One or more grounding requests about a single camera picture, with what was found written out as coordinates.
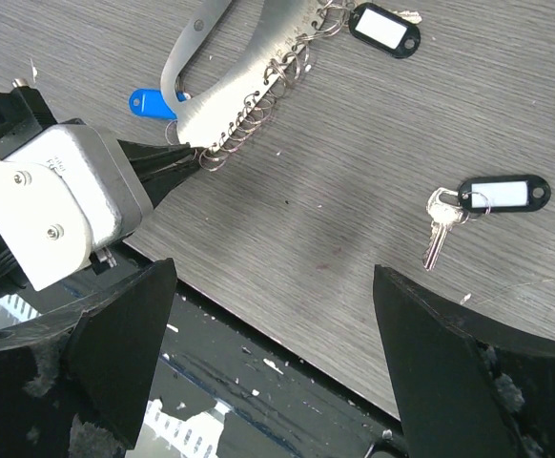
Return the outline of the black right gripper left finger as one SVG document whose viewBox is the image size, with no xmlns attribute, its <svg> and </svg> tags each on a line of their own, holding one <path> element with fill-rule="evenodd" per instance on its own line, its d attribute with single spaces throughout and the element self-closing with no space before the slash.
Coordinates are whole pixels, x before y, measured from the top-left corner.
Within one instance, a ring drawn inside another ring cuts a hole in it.
<svg viewBox="0 0 555 458">
<path fill-rule="evenodd" d="M 0 457 L 135 447 L 176 290 L 172 260 L 0 329 Z"/>
</svg>

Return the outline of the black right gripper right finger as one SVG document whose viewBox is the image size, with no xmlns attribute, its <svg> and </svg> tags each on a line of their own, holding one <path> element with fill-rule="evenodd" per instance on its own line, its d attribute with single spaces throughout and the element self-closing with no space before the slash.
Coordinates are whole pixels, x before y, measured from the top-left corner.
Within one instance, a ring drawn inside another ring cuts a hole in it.
<svg viewBox="0 0 555 458">
<path fill-rule="evenodd" d="M 555 457 L 555 341 L 377 265 L 373 301 L 413 457 Z"/>
</svg>

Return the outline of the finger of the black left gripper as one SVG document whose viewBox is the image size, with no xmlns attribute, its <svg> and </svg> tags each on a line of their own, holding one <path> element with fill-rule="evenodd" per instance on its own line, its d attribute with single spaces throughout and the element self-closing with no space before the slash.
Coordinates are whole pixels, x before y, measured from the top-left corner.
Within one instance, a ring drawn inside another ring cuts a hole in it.
<svg viewBox="0 0 555 458">
<path fill-rule="evenodd" d="M 163 166 L 147 160 L 134 162 L 134 171 L 140 180 L 153 208 L 176 187 L 200 170 L 196 159 Z"/>
<path fill-rule="evenodd" d="M 167 167 L 195 153 L 188 143 L 156 146 L 118 139 L 133 167 Z"/>
</svg>

